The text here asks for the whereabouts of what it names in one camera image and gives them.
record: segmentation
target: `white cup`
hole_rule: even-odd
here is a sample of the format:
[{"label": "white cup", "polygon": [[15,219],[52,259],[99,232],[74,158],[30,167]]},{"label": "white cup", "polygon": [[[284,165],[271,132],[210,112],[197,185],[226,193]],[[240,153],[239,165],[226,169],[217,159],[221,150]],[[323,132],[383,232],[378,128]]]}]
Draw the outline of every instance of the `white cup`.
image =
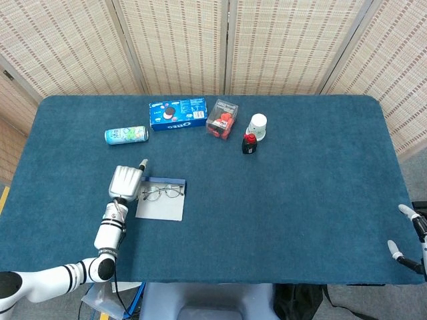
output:
[{"label": "white cup", "polygon": [[246,129],[246,134],[253,133],[257,141],[261,141],[266,136],[267,118],[261,113],[256,113],[252,116],[251,122]]}]

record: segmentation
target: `small bottle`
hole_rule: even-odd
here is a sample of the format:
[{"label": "small bottle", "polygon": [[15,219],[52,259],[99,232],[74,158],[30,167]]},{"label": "small bottle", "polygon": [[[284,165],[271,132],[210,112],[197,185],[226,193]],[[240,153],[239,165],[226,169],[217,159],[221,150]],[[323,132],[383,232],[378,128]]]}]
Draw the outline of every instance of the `small bottle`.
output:
[{"label": "small bottle", "polygon": [[110,129],[105,132],[105,142],[109,145],[144,142],[147,140],[148,130],[143,125],[139,127]]},{"label": "small bottle", "polygon": [[242,151],[245,154],[254,153],[256,151],[256,136],[253,133],[243,136]]}]

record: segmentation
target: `eyeglasses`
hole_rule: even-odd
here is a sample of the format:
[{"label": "eyeglasses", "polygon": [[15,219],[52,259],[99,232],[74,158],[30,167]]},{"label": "eyeglasses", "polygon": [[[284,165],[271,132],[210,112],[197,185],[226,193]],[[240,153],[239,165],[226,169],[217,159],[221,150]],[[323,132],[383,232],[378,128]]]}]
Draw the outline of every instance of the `eyeglasses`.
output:
[{"label": "eyeglasses", "polygon": [[160,198],[161,192],[165,191],[166,195],[169,198],[176,198],[179,195],[183,195],[183,192],[181,191],[182,186],[172,186],[172,185],[166,185],[164,188],[159,187],[146,187],[141,194],[143,195],[143,200],[148,201],[156,201]]}]

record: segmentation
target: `blue table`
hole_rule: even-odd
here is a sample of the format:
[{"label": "blue table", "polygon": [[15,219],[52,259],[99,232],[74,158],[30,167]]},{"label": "blue table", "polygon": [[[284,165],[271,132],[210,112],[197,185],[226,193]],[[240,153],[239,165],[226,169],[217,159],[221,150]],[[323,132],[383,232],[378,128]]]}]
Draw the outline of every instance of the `blue table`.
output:
[{"label": "blue table", "polygon": [[[210,110],[218,97],[206,97]],[[398,204],[410,204],[377,101],[366,96],[230,96],[227,141],[204,127],[107,145],[106,129],[149,125],[148,103],[174,97],[54,96],[42,101],[0,217],[0,270],[36,271],[95,256],[117,165],[186,179],[182,222],[134,217],[121,281],[420,283],[387,240],[420,255]],[[256,153],[242,135],[268,118]]]}]

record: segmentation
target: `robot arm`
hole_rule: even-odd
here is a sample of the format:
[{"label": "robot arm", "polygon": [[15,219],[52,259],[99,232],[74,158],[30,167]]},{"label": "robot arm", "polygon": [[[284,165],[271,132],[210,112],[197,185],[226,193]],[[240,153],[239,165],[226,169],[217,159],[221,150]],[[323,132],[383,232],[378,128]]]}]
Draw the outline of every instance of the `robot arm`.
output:
[{"label": "robot arm", "polygon": [[402,212],[409,220],[412,221],[415,231],[418,234],[418,238],[421,242],[422,249],[422,260],[421,263],[417,263],[411,259],[406,258],[394,241],[388,240],[388,249],[392,254],[393,259],[395,259],[400,264],[405,267],[415,271],[416,273],[423,275],[427,281],[427,219],[425,216],[418,214],[411,208],[405,205],[399,205],[399,210]]},{"label": "robot arm", "polygon": [[117,250],[126,230],[126,205],[136,199],[146,165],[144,159],[138,169],[116,167],[109,186],[113,202],[107,204],[94,243],[98,257],[38,272],[0,272],[0,320],[11,318],[16,302],[23,297],[42,302],[84,283],[105,282],[113,277]]}]

